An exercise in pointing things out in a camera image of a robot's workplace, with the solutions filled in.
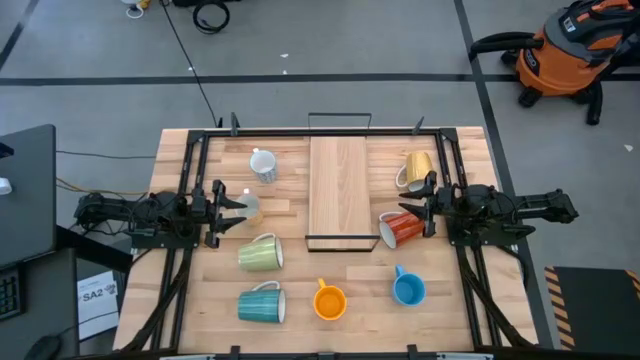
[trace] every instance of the wooden cutting board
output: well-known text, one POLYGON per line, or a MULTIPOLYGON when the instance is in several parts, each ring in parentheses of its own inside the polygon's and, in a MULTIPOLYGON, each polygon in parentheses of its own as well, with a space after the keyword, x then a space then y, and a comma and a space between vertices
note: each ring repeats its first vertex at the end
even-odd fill
POLYGON ((375 240, 345 238, 373 235, 365 138, 312 137, 309 156, 309 249, 371 248, 375 240))

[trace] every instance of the wooden board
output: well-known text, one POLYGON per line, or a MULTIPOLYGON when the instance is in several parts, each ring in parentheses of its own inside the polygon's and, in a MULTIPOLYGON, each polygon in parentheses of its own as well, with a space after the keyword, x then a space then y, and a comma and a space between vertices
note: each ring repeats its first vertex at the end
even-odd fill
MULTIPOLYGON (((365 138, 313 137, 309 158, 309 235, 371 235, 365 138)), ((307 243, 309 249, 370 249, 373 245, 363 239, 307 243)))
MULTIPOLYGON (((186 136, 186 130, 163 132, 151 191, 176 190, 186 136)), ((458 136, 469 182, 496 185, 483 129, 458 128, 458 136)), ((435 142, 429 137, 368 137, 366 144, 371 231, 377 234, 378 215, 400 209, 394 179, 406 155, 425 151, 439 175, 440 167, 435 142)), ((447 156, 450 169, 454 169, 449 147, 447 156)), ((245 187, 251 188, 261 198, 265 218, 257 227, 240 224, 232 228, 222 235, 217 250, 200 247, 194 253, 180 352, 228 353, 232 345, 250 353, 406 351, 407 344, 417 344, 420 351, 473 348, 457 260, 442 219, 436 219, 435 237, 412 240, 396 250, 380 242, 371 253, 309 253, 304 242, 309 229, 308 138, 216 138, 209 146, 206 191, 215 178, 225 182, 231 198, 242 194, 245 187), (248 161, 254 147, 269 149, 278 157, 275 183, 261 184, 251 173, 248 161), (282 238, 284 268, 262 273, 241 271, 238 247, 267 231, 282 238), (428 294, 422 305, 407 308, 391 299, 396 264, 425 280, 428 294), (341 287, 348 297, 347 311, 337 321, 323 321, 313 311, 318 277, 341 287), (286 292, 285 322, 272 325, 238 320, 240 292, 267 280, 281 281, 286 292)), ((192 175, 189 184, 194 182, 192 175)), ((535 342, 517 260, 492 247, 483 249, 496 303, 521 334, 535 342)), ((155 307, 165 254, 165 250, 153 250, 131 270, 115 348, 131 340, 155 307)), ((480 305, 478 310, 483 340, 488 344, 485 314, 480 305)), ((167 312, 170 316, 163 344, 168 343, 173 313, 172 309, 167 312)))

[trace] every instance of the power cord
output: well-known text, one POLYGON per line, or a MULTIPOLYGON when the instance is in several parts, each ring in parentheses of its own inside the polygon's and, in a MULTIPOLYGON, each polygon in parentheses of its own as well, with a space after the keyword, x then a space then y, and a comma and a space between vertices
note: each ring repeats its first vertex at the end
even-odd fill
POLYGON ((231 18, 231 14, 229 13, 229 8, 220 0, 204 0, 196 5, 195 9, 193 9, 193 23, 196 26, 196 29, 203 34, 213 35, 217 34, 222 29, 226 28, 229 25, 229 19, 231 18), (198 14, 202 10, 203 7, 207 5, 213 5, 219 7, 222 11, 224 11, 224 21, 220 26, 213 26, 209 24, 206 20, 201 19, 198 14))
POLYGON ((68 328, 60 331, 59 333, 56 334, 56 336, 60 336, 60 335, 62 335, 64 333, 66 333, 69 330, 75 329, 75 328, 79 327, 80 325, 88 323, 89 321, 92 321, 92 320, 95 320, 95 319, 99 319, 99 318, 104 317, 104 316, 117 314, 117 313, 118 313, 118 310, 115 310, 115 311, 111 311, 111 312, 108 312, 108 313, 105 313, 105 314, 96 315, 94 317, 88 318, 87 320, 79 322, 77 325, 69 326, 68 328))
POLYGON ((111 155, 102 155, 102 154, 94 154, 94 153, 83 153, 83 152, 75 152, 75 151, 66 151, 66 150, 56 150, 58 154, 67 154, 67 155, 78 155, 78 156, 93 156, 105 159, 116 159, 116 160, 132 160, 132 159, 155 159, 155 156, 144 155, 144 156, 111 156, 111 155))
POLYGON ((72 192, 83 192, 83 193, 100 193, 100 194, 113 194, 113 195, 118 195, 121 198, 124 196, 131 196, 131 195, 146 195, 147 192, 146 191, 135 191, 135 192, 129 192, 129 191, 111 191, 111 190, 100 190, 100 189, 84 189, 81 188, 77 185, 73 185, 71 183, 69 183, 68 181, 56 177, 56 180, 61 182, 63 185, 59 185, 56 184, 57 187, 67 190, 67 191, 72 191, 72 192))
MULTIPOLYGON (((184 48, 184 45, 182 44, 182 40, 180 40, 180 36, 178 35, 178 31, 176 30, 176 27, 173 25, 173 21, 171 20, 171 16, 169 15, 169 11, 167 10, 167 5, 168 4, 165 4, 164 1, 160 1, 160 4, 162 5, 162 9, 164 10, 165 15, 167 16, 167 20, 169 21, 169 25, 171 25, 171 30, 173 30, 173 34, 176 36, 176 40, 178 40, 178 44, 180 44, 180 49, 182 49, 182 53, 184 54, 184 57, 187 59, 187 62, 189 63, 189 68, 193 72, 193 76, 196 78, 196 83, 198 83, 198 88, 200 88, 200 93, 202 93, 202 97, 204 98, 204 101, 207 103, 207 107, 209 108, 209 112, 211 113, 211 118, 213 119, 213 123, 217 124, 218 120, 216 119, 216 115, 213 112, 213 108, 211 107, 211 103, 209 103, 209 98, 207 97, 207 94, 205 94, 204 89, 202 88, 202 84, 200 83, 200 77, 198 76, 198 73, 196 72, 195 66, 193 66, 193 63, 191 62, 191 58, 189 58, 189 54, 187 54, 187 50, 184 48)), ((193 15, 194 18, 197 18, 197 13, 195 11, 194 11, 193 14, 194 14, 193 15)))

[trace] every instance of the table leg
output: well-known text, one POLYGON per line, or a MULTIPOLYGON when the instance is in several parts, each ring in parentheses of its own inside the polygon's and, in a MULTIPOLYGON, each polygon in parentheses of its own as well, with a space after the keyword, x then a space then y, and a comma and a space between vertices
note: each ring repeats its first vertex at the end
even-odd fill
POLYGON ((112 270, 128 273, 133 256, 118 249, 100 244, 71 230, 56 225, 57 248, 73 248, 76 254, 93 263, 112 270))

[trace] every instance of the black floor stripe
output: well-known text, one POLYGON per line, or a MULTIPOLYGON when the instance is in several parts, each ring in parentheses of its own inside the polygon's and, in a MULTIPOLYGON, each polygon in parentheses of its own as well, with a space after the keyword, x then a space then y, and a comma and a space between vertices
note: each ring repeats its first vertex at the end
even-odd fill
MULTIPOLYGON (((200 76, 202 84, 259 84, 305 82, 422 81, 472 82, 471 74, 303 74, 303 75, 220 75, 200 76)), ((78 85, 174 85, 195 84, 193 76, 80 77, 80 78, 0 78, 0 86, 78 85)))
MULTIPOLYGON (((462 30, 462 37, 464 38, 467 49, 471 47, 473 43, 473 36, 471 35, 471 26, 469 25, 469 19, 467 12, 464 8, 462 0, 454 0, 456 12, 458 14, 458 20, 460 21, 460 28, 462 30)), ((500 140, 500 133, 498 131, 498 125, 496 123, 493 108, 491 106, 491 100, 487 91, 487 85, 484 77, 482 76, 482 69, 480 68, 480 62, 476 57, 471 61, 471 71, 473 73, 476 89, 478 90, 478 98, 480 99, 480 105, 482 106, 482 113, 487 124, 487 132, 489 134, 489 140, 491 142, 491 148, 493 150, 493 156, 496 162, 496 168, 500 177, 500 184, 502 185, 502 191, 507 194, 513 195, 514 187, 509 173, 509 166, 507 164, 507 157, 502 147, 502 141, 500 140)), ((531 260, 531 251, 529 250, 529 244, 526 240, 520 241, 518 244, 518 253, 522 256, 527 266, 529 274, 535 274, 535 269, 531 260)), ((543 347, 553 348, 553 342, 551 340, 551 330, 547 322, 544 306, 542 303, 542 295, 537 281, 529 281, 527 286, 527 298, 529 299, 529 306, 531 308, 531 314, 538 335, 538 342, 543 347)))
POLYGON ((13 32, 11 33, 9 40, 7 40, 7 43, 4 45, 4 48, 0 53, 0 70, 2 70, 2 67, 7 62, 9 55, 11 55, 11 51, 13 51, 14 46, 16 46, 16 43, 20 38, 20 34, 22 34, 22 30, 24 30, 24 28, 29 23, 29 20, 31 19, 31 14, 33 14, 33 10, 35 10, 36 5, 38 5, 39 1, 40 0, 29 1, 27 8, 24 10, 24 13, 22 13, 22 18, 20 19, 20 22, 13 29, 13 32))

